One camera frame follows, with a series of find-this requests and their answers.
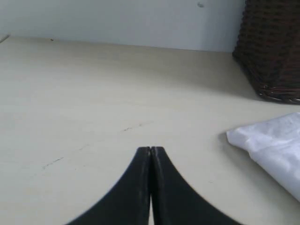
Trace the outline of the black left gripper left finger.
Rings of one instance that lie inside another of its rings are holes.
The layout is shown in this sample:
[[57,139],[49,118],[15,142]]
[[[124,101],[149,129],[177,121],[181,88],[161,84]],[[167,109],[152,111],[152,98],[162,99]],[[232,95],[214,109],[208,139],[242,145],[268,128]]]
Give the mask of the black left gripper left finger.
[[137,149],[110,191],[70,225],[147,225],[150,213],[150,147]]

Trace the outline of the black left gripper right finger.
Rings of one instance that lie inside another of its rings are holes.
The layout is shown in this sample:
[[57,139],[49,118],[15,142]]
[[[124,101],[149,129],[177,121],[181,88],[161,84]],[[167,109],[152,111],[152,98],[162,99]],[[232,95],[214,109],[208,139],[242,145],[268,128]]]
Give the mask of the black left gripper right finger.
[[202,198],[181,176],[163,147],[151,147],[152,208],[156,225],[238,225]]

